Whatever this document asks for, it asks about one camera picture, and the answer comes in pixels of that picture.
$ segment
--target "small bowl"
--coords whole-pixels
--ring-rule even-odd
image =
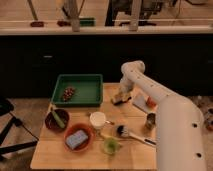
[[[66,139],[67,139],[68,136],[74,134],[78,130],[83,130],[89,138],[86,141],[84,141],[81,145],[76,147],[75,149],[71,149],[66,144]],[[91,126],[84,124],[84,123],[77,123],[77,124],[74,124],[73,126],[71,126],[70,128],[67,129],[65,136],[64,136],[64,141],[65,141],[66,147],[68,147],[70,151],[72,151],[72,152],[83,152],[86,149],[88,149],[88,147],[92,144],[94,137],[95,137],[95,133],[94,133],[93,128]]]
[[[55,109],[54,110],[58,116],[61,118],[61,120],[64,122],[65,127],[61,128],[57,122],[55,121],[52,113],[48,113],[47,117],[45,118],[45,125],[48,129],[52,130],[53,132],[62,132],[66,129],[68,121],[69,121],[69,114],[64,109]]]

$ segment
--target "mug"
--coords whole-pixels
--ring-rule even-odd
[[[106,123],[106,115],[103,112],[93,112],[90,115],[90,123],[96,130],[101,130]]]

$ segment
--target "teal plastic tray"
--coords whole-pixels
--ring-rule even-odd
[[[71,86],[73,96],[66,102],[62,100],[64,90]],[[100,106],[103,101],[103,77],[101,74],[63,74],[59,75],[51,102],[58,107]]]

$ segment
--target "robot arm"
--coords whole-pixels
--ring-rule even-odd
[[[123,64],[119,93],[112,101],[127,100],[123,97],[128,96],[134,84],[137,84],[158,105],[157,169],[206,171],[201,135],[202,112],[188,98],[145,76],[144,70],[145,65],[142,61]]]

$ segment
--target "sponge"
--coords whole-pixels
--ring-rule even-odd
[[[84,141],[88,139],[88,135],[83,130],[78,130],[74,134],[66,138],[66,144],[74,150],[76,147],[81,145]]]

